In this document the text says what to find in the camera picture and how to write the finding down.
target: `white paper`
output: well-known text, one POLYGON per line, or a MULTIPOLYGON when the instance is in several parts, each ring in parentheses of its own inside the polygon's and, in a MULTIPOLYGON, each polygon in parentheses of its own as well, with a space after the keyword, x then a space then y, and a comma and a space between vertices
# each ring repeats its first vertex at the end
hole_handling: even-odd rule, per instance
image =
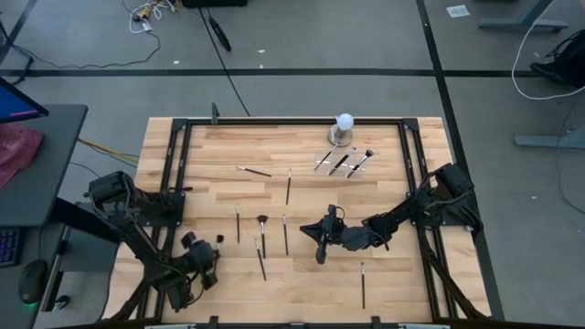
POLYGON ((469 16, 469 11, 467 11, 467 7, 465 5, 454 5, 452 7, 447 7, 447 12, 451 18, 469 16))

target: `pink cloth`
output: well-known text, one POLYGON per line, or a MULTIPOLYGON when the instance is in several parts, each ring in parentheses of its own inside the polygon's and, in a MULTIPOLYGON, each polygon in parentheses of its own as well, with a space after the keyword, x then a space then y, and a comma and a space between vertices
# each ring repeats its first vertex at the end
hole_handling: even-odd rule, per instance
POLYGON ((43 133, 22 124, 0 124, 0 188, 30 165, 42 139, 43 133))

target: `yellow cable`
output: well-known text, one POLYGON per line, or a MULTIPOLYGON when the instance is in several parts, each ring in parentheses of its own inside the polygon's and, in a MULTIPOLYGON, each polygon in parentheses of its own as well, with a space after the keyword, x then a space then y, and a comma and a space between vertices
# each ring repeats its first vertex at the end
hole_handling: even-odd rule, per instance
POLYGON ((130 157, 130 156, 127 156, 127 155, 121 154, 121 153, 119 153, 119 152, 113 151, 112 149, 109 149, 109 148, 107 148, 106 146, 103 146, 103 145, 101 145, 101 144, 98 144, 98 143, 95 143, 95 142, 92 142, 92 141, 87 141, 87 140, 84 140, 84 139, 82 139, 82 138, 80 138, 80 141, 81 141, 82 143, 85 143, 85 144, 87 144, 87 145, 91 145, 91 146, 93 146, 93 147, 99 148, 99 149, 100 149, 100 150, 102 150, 103 152, 107 152, 107 153, 109 153, 109 154, 116 155, 116 156, 118 156, 118 157, 121 157, 121 158, 122 158, 122 159, 124 159, 124 160, 127 160, 127 161, 130 161, 130 162, 132 162, 132 163, 138 164, 138 161, 137 161, 136 159, 134 159, 134 158, 132 158, 132 157, 130 157))

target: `wooden table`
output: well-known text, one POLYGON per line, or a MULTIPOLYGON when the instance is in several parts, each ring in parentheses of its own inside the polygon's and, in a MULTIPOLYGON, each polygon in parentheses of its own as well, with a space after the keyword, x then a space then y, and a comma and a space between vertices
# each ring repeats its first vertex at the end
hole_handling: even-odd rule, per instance
MULTIPOLYGON (((441 118, 418 119, 429 170, 451 162, 441 118)), ((135 177, 136 185, 146 191, 158 191, 160 186, 171 121, 151 118, 148 123, 135 177)), ((217 234, 223 234, 225 242, 218 262, 218 284, 179 313, 166 301, 164 323, 206 323, 211 315, 218 315, 222 323, 368 323, 372 315, 379 315, 383 323, 431 320, 416 229, 409 223, 394 234, 390 251, 382 247, 350 252, 331 246, 325 265, 316 263, 316 244, 299 231, 301 225, 318 221, 326 214, 327 205, 335 204, 345 210, 349 227, 360 226, 361 219, 403 201, 408 191, 398 128, 387 125, 354 128, 352 145, 358 152, 362 154, 367 148, 376 152, 361 178, 316 175, 315 153, 331 147, 326 139, 328 128, 209 125, 193 129, 184 186, 194 189, 186 193, 184 222, 176 233, 174 254, 185 252, 179 240, 191 230, 212 244, 217 234), (270 173, 272 178, 237 170, 235 165, 270 173), (292 185, 286 206, 289 168, 292 185), (241 212, 240 244, 236 239, 236 204, 241 212), (267 281, 262 279, 254 245, 254 238, 260 237, 259 214, 271 218, 266 227, 267 281), (284 252, 282 214, 287 217, 289 256, 284 252), (361 305, 362 261, 366 266, 365 310, 361 305)), ((410 135, 409 144, 416 159, 410 135)), ((415 169, 419 182, 418 167, 415 169)), ((463 227, 444 227, 441 232, 454 280, 478 310, 489 314, 471 234, 463 227)), ((104 318, 120 309, 142 277, 141 263, 122 244, 104 318)), ((437 275, 434 278, 441 315, 447 316, 442 285, 437 275)), ((196 280, 193 293, 197 295, 199 290, 196 280)))

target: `computer monitor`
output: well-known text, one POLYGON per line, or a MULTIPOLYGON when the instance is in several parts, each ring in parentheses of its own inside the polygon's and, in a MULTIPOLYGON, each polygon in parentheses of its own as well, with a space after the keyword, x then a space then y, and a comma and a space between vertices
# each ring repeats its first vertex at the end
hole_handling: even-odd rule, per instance
POLYGON ((0 78, 0 123, 47 116, 48 111, 0 78))

